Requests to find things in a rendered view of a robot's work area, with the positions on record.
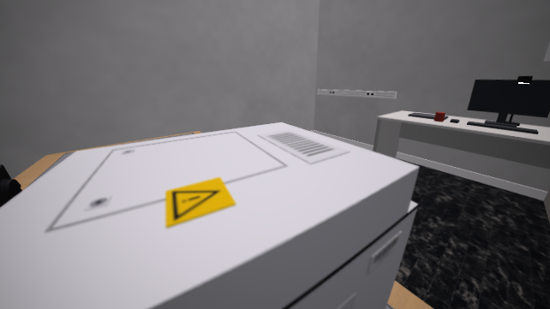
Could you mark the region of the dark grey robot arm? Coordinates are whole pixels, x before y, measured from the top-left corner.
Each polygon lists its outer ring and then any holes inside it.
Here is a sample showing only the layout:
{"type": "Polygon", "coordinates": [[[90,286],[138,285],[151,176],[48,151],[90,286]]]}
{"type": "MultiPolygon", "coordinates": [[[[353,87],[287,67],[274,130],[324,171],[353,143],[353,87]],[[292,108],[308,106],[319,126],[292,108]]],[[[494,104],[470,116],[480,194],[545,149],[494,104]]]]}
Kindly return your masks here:
{"type": "Polygon", "coordinates": [[[0,207],[20,192],[21,184],[16,179],[11,180],[7,170],[0,164],[0,207]]]}

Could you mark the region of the white heat sealer housing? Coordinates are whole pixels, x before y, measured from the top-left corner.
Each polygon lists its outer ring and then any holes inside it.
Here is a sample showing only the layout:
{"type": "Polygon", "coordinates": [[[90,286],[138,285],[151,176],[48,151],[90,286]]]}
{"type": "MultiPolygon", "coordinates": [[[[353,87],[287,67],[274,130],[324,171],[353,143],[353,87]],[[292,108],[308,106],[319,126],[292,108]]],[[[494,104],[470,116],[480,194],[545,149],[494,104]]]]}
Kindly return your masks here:
{"type": "Polygon", "coordinates": [[[76,151],[0,207],[0,309],[386,309],[419,168],[283,122],[76,151]]]}

